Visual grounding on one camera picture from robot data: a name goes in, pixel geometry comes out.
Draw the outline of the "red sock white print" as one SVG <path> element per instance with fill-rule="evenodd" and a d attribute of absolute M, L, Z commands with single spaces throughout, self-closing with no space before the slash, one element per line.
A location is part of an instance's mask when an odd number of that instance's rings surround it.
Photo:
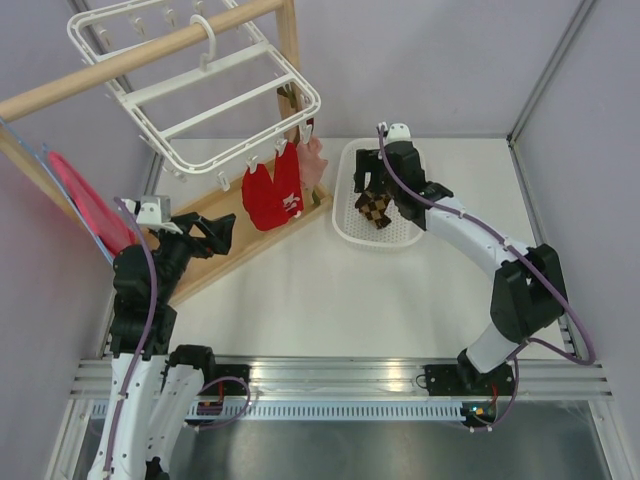
<path fill-rule="evenodd" d="M 297 150 L 288 143 L 274 163 L 273 184 L 284 211 L 292 218 L 299 218 L 304 210 Z"/>

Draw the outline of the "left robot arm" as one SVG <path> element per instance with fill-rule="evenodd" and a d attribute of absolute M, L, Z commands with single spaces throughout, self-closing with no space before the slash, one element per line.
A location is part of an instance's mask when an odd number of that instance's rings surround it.
<path fill-rule="evenodd" d="M 110 395 L 91 479 L 169 478 L 189 407 L 218 385 L 211 348 L 169 348 L 177 318 L 170 300 L 191 260 L 230 252 L 236 216 L 191 212 L 170 221 L 177 229 L 155 232 L 155 249 L 140 241 L 113 261 Z"/>

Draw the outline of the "brown argyle sock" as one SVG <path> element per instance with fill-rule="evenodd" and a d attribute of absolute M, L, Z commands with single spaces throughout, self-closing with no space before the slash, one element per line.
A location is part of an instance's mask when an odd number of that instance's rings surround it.
<path fill-rule="evenodd" d="M 391 219 L 386 210 L 391 202 L 388 194 L 364 191 L 355 202 L 356 210 L 377 230 L 386 228 Z"/>

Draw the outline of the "plain red sock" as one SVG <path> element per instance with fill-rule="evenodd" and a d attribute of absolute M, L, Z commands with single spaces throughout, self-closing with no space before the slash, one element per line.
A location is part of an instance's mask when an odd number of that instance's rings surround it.
<path fill-rule="evenodd" d="M 247 169 L 242 180 L 242 203 L 254 227 L 266 232 L 285 225 L 290 217 L 264 164 Z"/>

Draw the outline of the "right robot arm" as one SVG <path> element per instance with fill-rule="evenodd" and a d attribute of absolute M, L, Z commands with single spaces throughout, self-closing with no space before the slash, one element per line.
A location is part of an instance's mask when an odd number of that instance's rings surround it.
<path fill-rule="evenodd" d="M 409 140 L 355 153 L 356 207 L 382 227 L 382 208 L 393 203 L 400 216 L 446 241 L 493 282 L 489 324 L 456 358 L 462 390 L 481 393 L 494 372 L 539 330 L 566 311 L 566 287 L 557 252 L 547 244 L 529 247 L 468 213 L 454 193 L 429 181 L 418 150 Z"/>

